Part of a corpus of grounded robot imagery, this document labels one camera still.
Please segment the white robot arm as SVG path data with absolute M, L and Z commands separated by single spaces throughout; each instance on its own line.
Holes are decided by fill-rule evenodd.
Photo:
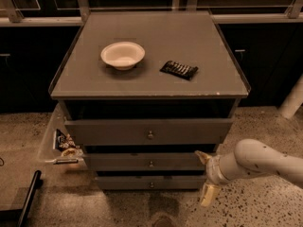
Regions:
M 237 179 L 271 174 L 303 187 L 303 159 L 276 151 L 258 140 L 243 139 L 225 155 L 211 156 L 199 150 L 195 154 L 205 167 L 206 180 L 201 197 L 203 207 L 208 207 L 217 198 L 224 185 Z

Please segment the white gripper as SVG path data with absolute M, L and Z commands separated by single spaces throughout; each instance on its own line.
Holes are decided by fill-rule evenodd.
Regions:
M 206 181 L 202 187 L 201 205 L 208 207 L 218 197 L 221 191 L 219 185 L 226 185 L 229 183 L 229 180 L 224 177 L 220 169 L 221 157 L 219 155 L 212 157 L 199 150 L 196 150 L 195 154 L 205 166 L 206 170 L 208 181 Z

